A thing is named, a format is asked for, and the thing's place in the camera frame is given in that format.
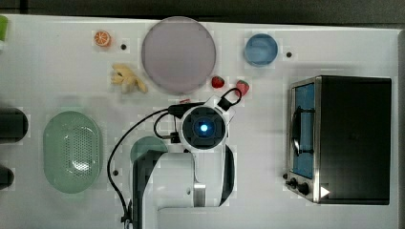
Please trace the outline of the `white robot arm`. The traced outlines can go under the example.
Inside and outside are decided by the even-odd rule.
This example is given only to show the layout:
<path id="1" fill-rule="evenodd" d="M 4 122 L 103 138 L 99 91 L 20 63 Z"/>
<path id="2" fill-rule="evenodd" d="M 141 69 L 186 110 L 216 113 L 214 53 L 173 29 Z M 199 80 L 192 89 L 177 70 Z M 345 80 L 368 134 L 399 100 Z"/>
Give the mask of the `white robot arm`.
<path id="1" fill-rule="evenodd" d="M 181 121 L 174 152 L 148 150 L 133 162 L 134 229 L 158 229 L 164 208 L 219 207 L 235 182 L 234 155 L 226 144 L 233 109 L 191 103 L 172 105 Z"/>

